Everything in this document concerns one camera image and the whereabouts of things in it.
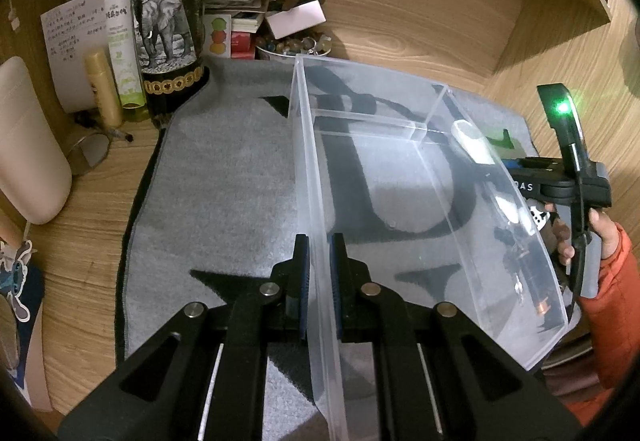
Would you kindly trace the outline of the orange jacket sleeve forearm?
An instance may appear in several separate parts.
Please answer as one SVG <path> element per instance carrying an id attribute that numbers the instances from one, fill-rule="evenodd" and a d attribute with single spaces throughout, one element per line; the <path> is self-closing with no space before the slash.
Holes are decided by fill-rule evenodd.
<path id="1" fill-rule="evenodd" d="M 599 292 L 582 300 L 591 325 L 594 361 L 603 391 L 568 408 L 582 425 L 598 415 L 639 355 L 639 268 L 631 240 L 620 224 L 613 225 L 617 246 L 600 263 Z"/>

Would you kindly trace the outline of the right hand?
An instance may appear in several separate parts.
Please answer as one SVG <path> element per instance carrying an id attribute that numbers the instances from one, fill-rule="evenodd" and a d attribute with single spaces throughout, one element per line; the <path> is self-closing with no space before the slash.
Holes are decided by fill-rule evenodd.
<path id="1" fill-rule="evenodd" d="M 615 222 L 603 211 L 589 210 L 590 229 L 601 239 L 601 259 L 611 258 L 620 243 L 620 232 Z M 575 249 L 570 245 L 570 228 L 561 220 L 552 224 L 552 233 L 556 238 L 556 251 L 562 265 L 570 265 L 575 256 Z"/>

